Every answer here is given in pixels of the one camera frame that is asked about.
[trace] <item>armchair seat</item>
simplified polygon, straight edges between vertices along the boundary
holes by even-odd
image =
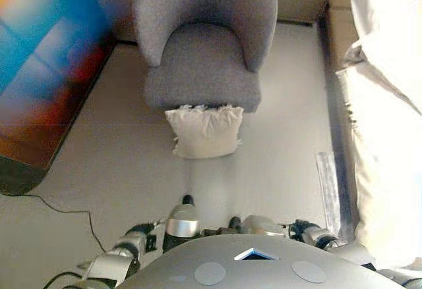
[[[237,36],[224,26],[196,23],[170,36],[161,65],[150,68],[145,96],[149,106],[164,110],[232,104],[254,112],[260,88],[258,74],[245,66]]]

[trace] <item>black cable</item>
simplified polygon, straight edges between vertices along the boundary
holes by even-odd
[[[60,277],[63,277],[63,276],[74,276],[74,277],[77,277],[77,278],[79,278],[79,279],[81,279],[82,278],[82,276],[81,275],[79,275],[79,274],[76,274],[76,273],[74,273],[73,271],[65,271],[65,272],[63,272],[63,273],[60,273],[60,274],[57,274],[57,275],[55,275],[49,282],[47,282],[47,284],[43,287],[43,289],[47,289],[48,287],[50,287],[51,286],[51,284],[53,283],[53,282],[55,282],[58,278],[60,278]]]
[[[94,227],[92,226],[92,218],[91,218],[91,212],[89,210],[71,210],[71,211],[63,211],[59,210],[52,205],[49,205],[41,196],[39,195],[6,195],[6,197],[31,197],[31,198],[37,198],[42,201],[43,204],[45,204],[47,207],[49,207],[51,210],[54,210],[58,213],[86,213],[88,215],[88,218],[90,220],[90,228],[91,228],[91,234],[94,237],[94,239],[97,241],[98,246],[100,246],[101,250],[105,253],[105,249],[103,245],[101,244],[100,240],[98,239],[97,235],[94,232]]]

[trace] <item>white cushion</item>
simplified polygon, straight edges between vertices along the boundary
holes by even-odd
[[[178,110],[166,111],[166,116],[177,135],[173,153],[179,157],[224,156],[235,152],[239,145],[237,133],[243,108],[224,106],[206,110],[204,106],[181,106]]]

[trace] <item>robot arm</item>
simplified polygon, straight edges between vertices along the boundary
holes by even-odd
[[[93,260],[80,282],[66,289],[193,289],[219,283],[233,289],[422,288],[421,279],[375,273],[364,246],[346,245],[307,221],[277,224],[264,216],[249,216],[243,222],[234,217],[228,228],[201,231],[190,196],[167,220],[163,252],[168,253],[135,274],[141,257],[155,248],[150,232],[163,223],[130,229],[110,251]]]

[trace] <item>beige floor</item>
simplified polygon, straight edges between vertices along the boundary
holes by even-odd
[[[137,222],[167,216],[185,193],[194,195],[204,227],[249,214],[325,225],[315,154],[332,147],[315,27],[277,25],[260,71],[262,104],[245,116],[243,146],[231,156],[188,161],[172,155],[163,113],[143,102],[145,75],[136,47],[115,49],[33,193],[64,210],[90,209],[105,247]],[[0,196],[0,288],[41,288],[97,253],[83,214]],[[69,278],[51,288],[64,284]]]

